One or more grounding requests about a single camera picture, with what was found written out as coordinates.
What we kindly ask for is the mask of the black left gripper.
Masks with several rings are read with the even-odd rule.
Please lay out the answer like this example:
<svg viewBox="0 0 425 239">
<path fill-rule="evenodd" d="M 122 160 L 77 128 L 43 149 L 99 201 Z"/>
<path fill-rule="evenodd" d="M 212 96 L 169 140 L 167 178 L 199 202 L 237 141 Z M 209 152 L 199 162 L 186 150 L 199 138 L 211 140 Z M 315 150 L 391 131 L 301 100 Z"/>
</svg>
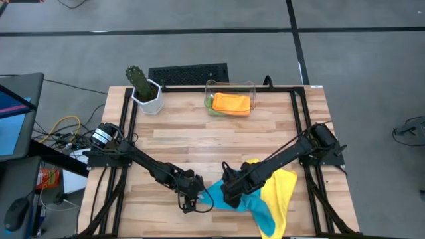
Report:
<svg viewBox="0 0 425 239">
<path fill-rule="evenodd" d="M 195 201 L 192 199 L 198 199 L 198 195 L 205 189 L 203 178 L 192 169 L 189 169 L 178 173 L 176 180 L 177 193 L 188 198 L 184 199 L 181 210 L 183 213 L 193 212 L 195 210 Z"/>
</svg>

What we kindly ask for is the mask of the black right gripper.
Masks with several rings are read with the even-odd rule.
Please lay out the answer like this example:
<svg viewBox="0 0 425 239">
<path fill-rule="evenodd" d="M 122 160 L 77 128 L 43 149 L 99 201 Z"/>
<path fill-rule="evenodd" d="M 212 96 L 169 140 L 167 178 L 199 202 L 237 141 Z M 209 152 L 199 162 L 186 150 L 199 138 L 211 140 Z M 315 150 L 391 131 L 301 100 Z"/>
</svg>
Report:
<svg viewBox="0 0 425 239">
<path fill-rule="evenodd" d="M 228 164 L 222 164 L 224 202 L 237 209 L 240 206 L 241 194 L 250 194 L 262 187 L 262 180 L 258 178 L 255 170 L 258 164 L 242 164 L 239 170 L 232 169 Z"/>
</svg>

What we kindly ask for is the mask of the blue microfiber towel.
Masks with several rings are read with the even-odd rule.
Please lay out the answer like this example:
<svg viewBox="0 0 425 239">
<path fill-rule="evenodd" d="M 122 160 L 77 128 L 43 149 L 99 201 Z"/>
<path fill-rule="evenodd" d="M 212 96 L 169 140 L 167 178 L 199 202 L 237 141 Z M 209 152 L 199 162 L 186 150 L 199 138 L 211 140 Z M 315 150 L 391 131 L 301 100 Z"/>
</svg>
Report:
<svg viewBox="0 0 425 239">
<path fill-rule="evenodd" d="M 249 211 L 252 213 L 261 232 L 264 232 L 267 236 L 271 236 L 274 233 L 276 224 L 272 218 L 272 213 L 268 205 L 265 200 L 261 199 L 260 189 L 249 195 L 243 194 L 239 206 L 237 208 L 232 208 L 224 201 L 224 195 L 221 190 L 222 185 L 223 180 L 221 179 L 209 186 L 199 195 L 199 202 L 220 210 L 231 210 L 236 212 Z"/>
</svg>

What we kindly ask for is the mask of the green microfiber towel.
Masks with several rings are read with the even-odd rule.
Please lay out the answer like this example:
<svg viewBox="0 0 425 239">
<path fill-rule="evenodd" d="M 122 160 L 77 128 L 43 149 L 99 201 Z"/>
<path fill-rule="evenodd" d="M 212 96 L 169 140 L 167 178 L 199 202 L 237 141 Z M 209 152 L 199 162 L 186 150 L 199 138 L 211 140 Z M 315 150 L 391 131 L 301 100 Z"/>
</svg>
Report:
<svg viewBox="0 0 425 239">
<path fill-rule="evenodd" d="M 210 116 L 227 116 L 228 115 L 227 113 L 214 110 L 213 102 L 214 102 L 214 95 L 213 94 L 208 95 L 205 100 L 205 107 L 207 108 L 208 114 Z"/>
</svg>

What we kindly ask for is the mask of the orange microfiber towel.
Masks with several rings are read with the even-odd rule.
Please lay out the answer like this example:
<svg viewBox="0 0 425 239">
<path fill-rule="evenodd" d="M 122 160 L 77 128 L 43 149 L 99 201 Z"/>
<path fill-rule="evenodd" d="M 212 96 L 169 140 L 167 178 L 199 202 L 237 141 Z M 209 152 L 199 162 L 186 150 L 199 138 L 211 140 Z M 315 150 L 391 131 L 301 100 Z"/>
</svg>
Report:
<svg viewBox="0 0 425 239">
<path fill-rule="evenodd" d="M 216 93 L 212 100 L 212 109 L 234 116 L 248 116 L 251 111 L 251 99 L 247 95 Z"/>
</svg>

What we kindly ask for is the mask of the yellow microfiber towel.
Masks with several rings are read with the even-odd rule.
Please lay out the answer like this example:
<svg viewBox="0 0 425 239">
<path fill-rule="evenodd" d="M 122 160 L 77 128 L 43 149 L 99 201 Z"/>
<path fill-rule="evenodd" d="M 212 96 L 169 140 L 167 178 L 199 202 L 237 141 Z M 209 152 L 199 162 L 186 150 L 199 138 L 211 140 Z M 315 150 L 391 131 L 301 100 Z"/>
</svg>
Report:
<svg viewBox="0 0 425 239">
<path fill-rule="evenodd" d="M 298 175 L 295 171 L 278 169 L 260 188 L 261 199 L 265 200 L 276 224 L 275 231 L 271 236 L 261 232 L 258 227 L 262 239 L 282 239 L 287 226 L 289 203 L 297 180 Z"/>
</svg>

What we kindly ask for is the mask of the white hexagonal pot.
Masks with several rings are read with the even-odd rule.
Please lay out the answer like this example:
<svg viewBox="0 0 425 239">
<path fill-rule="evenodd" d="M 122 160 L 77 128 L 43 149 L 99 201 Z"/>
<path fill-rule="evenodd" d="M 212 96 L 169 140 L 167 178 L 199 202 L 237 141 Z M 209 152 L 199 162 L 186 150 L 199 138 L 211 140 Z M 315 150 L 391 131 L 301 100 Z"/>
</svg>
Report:
<svg viewBox="0 0 425 239">
<path fill-rule="evenodd" d="M 131 97 L 133 98 L 135 103 L 140 107 L 141 111 L 144 114 L 146 114 L 146 115 L 157 115 L 164 106 L 162 87 L 159 84 L 157 84 L 156 82 L 152 81 L 151 79 L 147 79 L 147 81 L 149 82 L 150 86 L 153 86 L 157 90 L 157 93 L 156 93 L 156 96 L 154 97 L 154 99 L 152 99 L 148 102 L 141 102 L 137 98 L 137 90 L 136 89 L 133 89 Z"/>
</svg>

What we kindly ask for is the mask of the clear plastic bin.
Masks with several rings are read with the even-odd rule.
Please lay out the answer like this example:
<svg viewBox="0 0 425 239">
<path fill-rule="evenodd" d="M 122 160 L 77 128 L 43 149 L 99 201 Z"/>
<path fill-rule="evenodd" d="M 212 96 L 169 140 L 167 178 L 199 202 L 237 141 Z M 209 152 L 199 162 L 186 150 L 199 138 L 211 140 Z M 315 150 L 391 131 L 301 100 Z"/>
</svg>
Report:
<svg viewBox="0 0 425 239">
<path fill-rule="evenodd" d="M 226 93 L 226 94 L 247 95 L 251 99 L 251 111 L 256 107 L 256 89 L 253 82 L 247 81 L 243 83 L 224 83 L 224 82 L 216 82 L 214 80 L 208 80 L 205 84 L 204 105 L 208 95 L 210 94 L 215 95 L 216 93 L 219 93 L 219 92 Z"/>
</svg>

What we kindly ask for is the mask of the white box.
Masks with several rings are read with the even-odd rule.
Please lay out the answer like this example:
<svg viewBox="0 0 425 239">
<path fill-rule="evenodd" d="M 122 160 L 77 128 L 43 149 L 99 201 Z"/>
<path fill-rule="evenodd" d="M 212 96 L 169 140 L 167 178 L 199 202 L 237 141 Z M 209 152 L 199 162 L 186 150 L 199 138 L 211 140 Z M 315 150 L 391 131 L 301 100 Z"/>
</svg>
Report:
<svg viewBox="0 0 425 239">
<path fill-rule="evenodd" d="M 70 157 L 78 160 L 81 163 L 87 165 L 88 158 L 83 154 L 85 151 L 90 149 L 80 149 L 70 153 Z M 64 181 L 64 192 L 73 193 L 84 189 L 87 183 L 87 177 L 71 173 L 70 171 L 63 170 L 63 181 Z"/>
</svg>

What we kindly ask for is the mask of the green cactus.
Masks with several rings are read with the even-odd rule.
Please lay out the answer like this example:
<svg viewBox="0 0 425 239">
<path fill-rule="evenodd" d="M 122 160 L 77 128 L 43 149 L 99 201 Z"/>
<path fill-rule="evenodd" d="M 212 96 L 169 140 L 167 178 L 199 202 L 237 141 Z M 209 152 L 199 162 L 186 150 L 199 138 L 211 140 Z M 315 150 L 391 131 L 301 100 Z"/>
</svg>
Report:
<svg viewBox="0 0 425 239">
<path fill-rule="evenodd" d="M 143 70 L 138 66 L 129 66 L 126 69 L 126 77 L 136 90 L 136 98 L 141 102 L 154 100 L 157 95 L 157 88 L 147 81 Z"/>
</svg>

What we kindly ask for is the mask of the black diagonal strut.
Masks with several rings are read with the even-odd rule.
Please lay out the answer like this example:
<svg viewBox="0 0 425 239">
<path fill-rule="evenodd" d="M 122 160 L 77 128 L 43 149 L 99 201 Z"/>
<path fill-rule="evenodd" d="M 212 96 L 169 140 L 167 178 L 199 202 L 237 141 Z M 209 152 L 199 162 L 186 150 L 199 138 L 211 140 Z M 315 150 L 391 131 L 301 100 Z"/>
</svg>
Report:
<svg viewBox="0 0 425 239">
<path fill-rule="evenodd" d="M 82 177 L 88 177 L 89 175 L 89 170 L 87 170 L 85 163 L 58 152 L 35 140 L 31 140 L 29 143 L 28 156 L 38 156 L 46 163 L 60 167 Z"/>
</svg>

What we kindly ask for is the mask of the orange snack bag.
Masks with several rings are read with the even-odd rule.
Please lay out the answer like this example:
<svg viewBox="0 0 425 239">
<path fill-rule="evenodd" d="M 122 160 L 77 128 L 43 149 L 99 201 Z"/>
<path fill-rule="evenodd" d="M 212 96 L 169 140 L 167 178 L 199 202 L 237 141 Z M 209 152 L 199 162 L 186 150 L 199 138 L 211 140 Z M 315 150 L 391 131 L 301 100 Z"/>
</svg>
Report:
<svg viewBox="0 0 425 239">
<path fill-rule="evenodd" d="M 39 169 L 36 189 L 52 189 L 59 185 L 60 171 L 58 169 Z"/>
</svg>

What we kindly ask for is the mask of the dark low desk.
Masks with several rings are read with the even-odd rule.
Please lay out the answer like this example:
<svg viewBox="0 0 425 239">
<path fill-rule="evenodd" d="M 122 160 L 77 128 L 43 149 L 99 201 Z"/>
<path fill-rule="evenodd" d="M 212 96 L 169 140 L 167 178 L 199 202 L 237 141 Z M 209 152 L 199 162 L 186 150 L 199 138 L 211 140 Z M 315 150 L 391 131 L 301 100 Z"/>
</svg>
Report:
<svg viewBox="0 0 425 239">
<path fill-rule="evenodd" d="M 34 213 L 37 209 L 35 187 L 40 167 L 40 157 L 25 157 L 0 163 L 0 239 L 32 239 Z M 16 231 L 5 227 L 5 216 L 12 203 L 21 197 L 29 202 L 23 214 L 23 223 Z"/>
</svg>

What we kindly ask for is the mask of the blue desk mat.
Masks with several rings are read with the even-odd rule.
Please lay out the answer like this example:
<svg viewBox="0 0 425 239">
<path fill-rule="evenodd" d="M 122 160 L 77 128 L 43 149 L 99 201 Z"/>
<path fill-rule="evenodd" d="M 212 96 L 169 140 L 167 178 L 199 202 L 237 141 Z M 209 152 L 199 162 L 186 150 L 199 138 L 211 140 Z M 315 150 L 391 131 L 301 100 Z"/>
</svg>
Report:
<svg viewBox="0 0 425 239">
<path fill-rule="evenodd" d="M 30 111 L 28 105 L 0 94 L 0 156 L 13 154 L 25 114 Z"/>
</svg>

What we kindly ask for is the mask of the black computer monitor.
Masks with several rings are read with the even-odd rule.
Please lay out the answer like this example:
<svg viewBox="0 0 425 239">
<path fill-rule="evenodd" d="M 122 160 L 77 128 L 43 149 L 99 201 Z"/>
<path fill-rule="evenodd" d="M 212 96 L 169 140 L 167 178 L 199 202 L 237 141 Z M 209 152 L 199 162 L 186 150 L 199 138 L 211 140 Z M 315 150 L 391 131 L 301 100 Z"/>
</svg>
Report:
<svg viewBox="0 0 425 239">
<path fill-rule="evenodd" d="M 37 107 L 0 84 L 0 119 L 35 112 Z"/>
</svg>

